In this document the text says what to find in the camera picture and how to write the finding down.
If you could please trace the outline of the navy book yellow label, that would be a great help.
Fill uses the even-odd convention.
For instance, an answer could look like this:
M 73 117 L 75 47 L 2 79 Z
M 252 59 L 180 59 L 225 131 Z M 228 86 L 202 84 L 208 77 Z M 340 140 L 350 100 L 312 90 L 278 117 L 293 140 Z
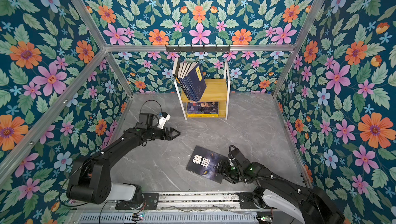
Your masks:
M 178 78 L 179 78 L 179 81 L 180 81 L 180 87 L 182 88 L 182 90 L 183 90 L 183 92 L 185 92 L 185 88 L 184 88 L 184 85 L 183 85 L 183 83 L 182 83 L 182 81 L 181 81 L 181 62 L 179 61 L 179 70 L 178 70 Z

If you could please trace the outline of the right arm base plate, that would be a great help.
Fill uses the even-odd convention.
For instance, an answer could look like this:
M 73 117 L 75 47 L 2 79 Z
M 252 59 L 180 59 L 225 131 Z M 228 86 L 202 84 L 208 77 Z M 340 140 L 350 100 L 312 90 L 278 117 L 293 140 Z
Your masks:
M 253 193 L 237 193 L 241 209 L 263 209 L 266 207 L 262 200 Z

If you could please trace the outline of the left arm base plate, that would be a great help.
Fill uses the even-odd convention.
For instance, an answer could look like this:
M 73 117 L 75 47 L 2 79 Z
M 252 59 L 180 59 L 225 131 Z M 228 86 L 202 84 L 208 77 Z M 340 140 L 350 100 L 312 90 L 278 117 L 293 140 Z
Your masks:
M 158 193 L 138 192 L 132 200 L 117 201 L 116 210 L 155 210 L 159 202 Z

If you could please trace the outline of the purple book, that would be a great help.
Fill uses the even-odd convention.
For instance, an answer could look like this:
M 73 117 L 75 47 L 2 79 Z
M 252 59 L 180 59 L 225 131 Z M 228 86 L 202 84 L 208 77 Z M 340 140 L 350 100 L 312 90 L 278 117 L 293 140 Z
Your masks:
M 187 113 L 218 114 L 218 102 L 194 102 L 187 104 Z

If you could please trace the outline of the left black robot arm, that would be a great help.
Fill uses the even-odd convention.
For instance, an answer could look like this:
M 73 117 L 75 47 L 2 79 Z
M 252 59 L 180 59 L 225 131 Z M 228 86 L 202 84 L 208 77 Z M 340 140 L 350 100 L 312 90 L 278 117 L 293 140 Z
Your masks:
M 119 139 L 103 151 L 83 156 L 74 161 L 69 178 L 66 196 L 71 200 L 101 204 L 107 201 L 125 203 L 131 209 L 144 205 L 141 186 L 128 183 L 113 183 L 111 170 L 129 152 L 148 141 L 173 140 L 180 135 L 174 128 L 167 128 L 171 116 L 166 112 L 159 114 L 140 113 L 134 127 L 127 129 Z

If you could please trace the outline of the yellow cartoon cover book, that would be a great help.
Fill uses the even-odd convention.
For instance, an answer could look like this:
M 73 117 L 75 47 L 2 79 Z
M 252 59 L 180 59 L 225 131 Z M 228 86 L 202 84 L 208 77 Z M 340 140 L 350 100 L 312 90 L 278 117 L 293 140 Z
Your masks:
M 218 114 L 208 114 L 208 115 L 204 115 L 204 114 L 188 114 L 187 116 L 189 116 L 189 117 L 193 117 L 193 116 L 195 116 L 195 117 L 197 117 L 197 116 L 212 116 L 212 117 L 219 117 L 219 115 Z

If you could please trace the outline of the black wolf cover book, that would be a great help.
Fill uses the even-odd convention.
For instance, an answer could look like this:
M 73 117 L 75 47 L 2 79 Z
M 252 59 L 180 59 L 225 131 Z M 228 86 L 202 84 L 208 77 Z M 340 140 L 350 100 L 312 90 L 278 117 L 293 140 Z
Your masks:
M 220 173 L 220 167 L 227 160 L 228 158 L 221 154 L 196 146 L 186 170 L 216 183 L 222 183 L 223 175 Z

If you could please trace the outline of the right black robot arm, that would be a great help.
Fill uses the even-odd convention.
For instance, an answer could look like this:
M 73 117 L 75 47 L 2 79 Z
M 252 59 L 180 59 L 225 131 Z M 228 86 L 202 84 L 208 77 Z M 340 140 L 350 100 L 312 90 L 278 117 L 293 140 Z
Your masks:
M 217 171 L 230 183 L 256 185 L 252 192 L 258 208 L 278 209 L 303 224 L 343 224 L 345 216 L 327 193 L 315 186 L 300 186 L 258 162 L 250 162 L 234 145 Z

